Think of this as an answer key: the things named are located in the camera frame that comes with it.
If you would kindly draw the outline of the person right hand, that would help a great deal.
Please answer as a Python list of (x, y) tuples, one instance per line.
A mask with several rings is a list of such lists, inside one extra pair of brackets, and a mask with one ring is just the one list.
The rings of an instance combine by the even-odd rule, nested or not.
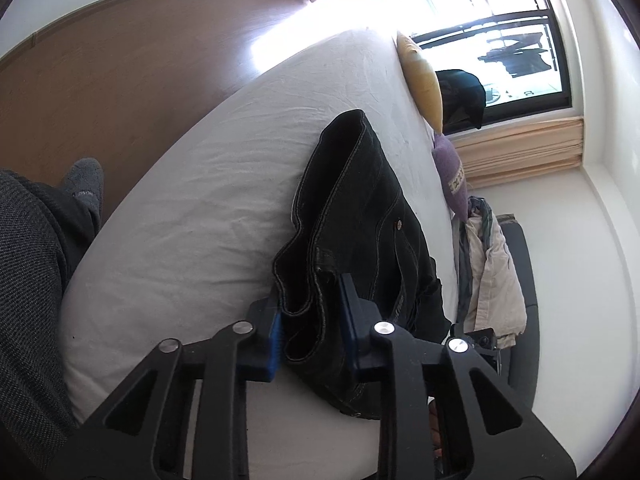
[(440, 435), (438, 414), (434, 399), (432, 399), (428, 404), (428, 414), (430, 415), (430, 430), (434, 459), (439, 460), (442, 457), (442, 436)]

